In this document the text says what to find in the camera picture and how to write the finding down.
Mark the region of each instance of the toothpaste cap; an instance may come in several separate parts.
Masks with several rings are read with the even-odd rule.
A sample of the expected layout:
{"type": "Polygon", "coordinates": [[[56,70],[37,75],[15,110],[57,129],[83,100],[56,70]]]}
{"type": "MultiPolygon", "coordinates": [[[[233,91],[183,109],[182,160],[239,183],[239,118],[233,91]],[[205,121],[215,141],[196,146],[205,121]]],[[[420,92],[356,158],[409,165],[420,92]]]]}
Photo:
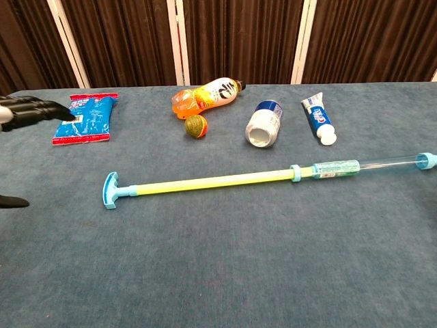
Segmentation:
{"type": "Polygon", "coordinates": [[[334,126],[330,124],[324,124],[317,130],[317,136],[320,138],[320,142],[324,146],[330,146],[337,140],[334,126]]]}

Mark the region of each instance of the white pill bottle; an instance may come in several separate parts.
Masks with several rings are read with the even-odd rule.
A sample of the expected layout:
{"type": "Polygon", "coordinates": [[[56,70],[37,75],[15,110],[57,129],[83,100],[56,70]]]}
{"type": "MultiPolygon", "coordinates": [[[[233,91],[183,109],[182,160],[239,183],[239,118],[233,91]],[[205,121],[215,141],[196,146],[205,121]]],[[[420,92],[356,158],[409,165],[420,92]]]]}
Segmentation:
{"type": "Polygon", "coordinates": [[[258,104],[246,126],[246,139],[258,148],[270,147],[277,139],[283,110],[274,100],[258,104]]]}

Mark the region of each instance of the blue bottle label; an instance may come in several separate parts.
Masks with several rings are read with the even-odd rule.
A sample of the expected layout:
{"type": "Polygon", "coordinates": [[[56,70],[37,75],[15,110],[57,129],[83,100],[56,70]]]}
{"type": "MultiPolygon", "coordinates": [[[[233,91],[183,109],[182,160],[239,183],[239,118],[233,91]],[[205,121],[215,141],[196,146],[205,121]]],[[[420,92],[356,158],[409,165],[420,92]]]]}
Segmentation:
{"type": "Polygon", "coordinates": [[[259,111],[261,109],[267,109],[269,111],[272,111],[277,117],[278,119],[281,121],[282,120],[282,116],[283,116],[283,110],[282,107],[280,106],[279,103],[277,103],[274,100],[265,100],[265,101],[261,101],[257,108],[255,109],[256,111],[259,111]]]}

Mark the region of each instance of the chip bag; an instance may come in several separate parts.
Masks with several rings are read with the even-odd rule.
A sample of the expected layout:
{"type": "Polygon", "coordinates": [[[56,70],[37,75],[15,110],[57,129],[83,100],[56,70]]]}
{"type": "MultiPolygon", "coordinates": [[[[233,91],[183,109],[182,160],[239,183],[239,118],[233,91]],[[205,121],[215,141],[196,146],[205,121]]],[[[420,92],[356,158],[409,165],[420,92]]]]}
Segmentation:
{"type": "Polygon", "coordinates": [[[108,141],[111,138],[109,120],[118,94],[73,94],[71,113],[76,119],[63,121],[52,138],[54,146],[108,141]]]}

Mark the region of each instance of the brown curtain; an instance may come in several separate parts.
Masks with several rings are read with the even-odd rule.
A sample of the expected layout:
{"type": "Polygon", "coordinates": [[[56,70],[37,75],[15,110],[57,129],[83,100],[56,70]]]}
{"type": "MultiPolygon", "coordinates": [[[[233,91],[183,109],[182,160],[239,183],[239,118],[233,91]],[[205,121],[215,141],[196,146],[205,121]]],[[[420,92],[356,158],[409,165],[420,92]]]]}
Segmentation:
{"type": "Polygon", "coordinates": [[[190,80],[290,83],[303,0],[184,0],[190,80]]]}
{"type": "Polygon", "coordinates": [[[0,94],[78,87],[45,0],[0,0],[0,94]]]}
{"type": "Polygon", "coordinates": [[[319,0],[302,83],[430,81],[437,0],[319,0]]]}
{"type": "Polygon", "coordinates": [[[175,85],[166,0],[62,0],[92,87],[175,85]]]}

